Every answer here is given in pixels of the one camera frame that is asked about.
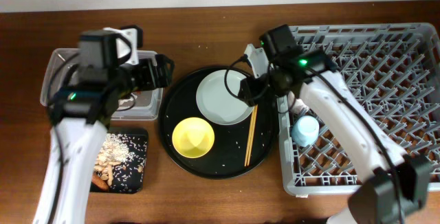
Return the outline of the pink cup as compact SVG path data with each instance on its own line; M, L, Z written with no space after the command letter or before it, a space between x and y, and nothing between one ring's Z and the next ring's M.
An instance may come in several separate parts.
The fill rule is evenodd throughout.
M290 91L287 94L288 111L292 114L300 114L302 111L308 111L309 107L295 94Z

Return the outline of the blue cup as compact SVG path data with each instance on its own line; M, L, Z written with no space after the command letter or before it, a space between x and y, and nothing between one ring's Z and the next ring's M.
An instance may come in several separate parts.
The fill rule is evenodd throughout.
M300 117L291 128L291 138L297 146L309 146L318 139L319 123L316 118L305 115Z

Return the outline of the yellow bowl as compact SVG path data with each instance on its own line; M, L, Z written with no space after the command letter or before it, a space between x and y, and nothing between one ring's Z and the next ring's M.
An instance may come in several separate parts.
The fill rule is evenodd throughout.
M196 159L206 155L214 145L212 126L202 118L189 117L179 122L172 133L173 148L183 157Z

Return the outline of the orange carrot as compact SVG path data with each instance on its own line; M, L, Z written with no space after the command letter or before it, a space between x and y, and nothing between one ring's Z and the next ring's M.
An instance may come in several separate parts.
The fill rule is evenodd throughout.
M94 192L108 192L109 186L96 173L92 174L91 178L92 190Z

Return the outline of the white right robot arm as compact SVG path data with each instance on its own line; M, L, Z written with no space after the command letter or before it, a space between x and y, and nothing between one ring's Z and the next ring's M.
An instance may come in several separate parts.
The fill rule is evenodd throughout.
M321 50L281 52L272 59L246 53L253 76L242 80L239 97L254 106L264 93L282 96L295 87L349 156L362 185L347 208L325 223L403 223L427 200L432 164L410 156L376 124L354 98L338 67Z

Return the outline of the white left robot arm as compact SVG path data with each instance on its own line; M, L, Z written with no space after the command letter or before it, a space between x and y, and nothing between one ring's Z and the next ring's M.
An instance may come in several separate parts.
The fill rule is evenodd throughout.
M47 103L49 161L34 223L84 223L94 162L119 101L169 86L175 68L163 54L136 65L116 56L72 57L78 82L64 83Z

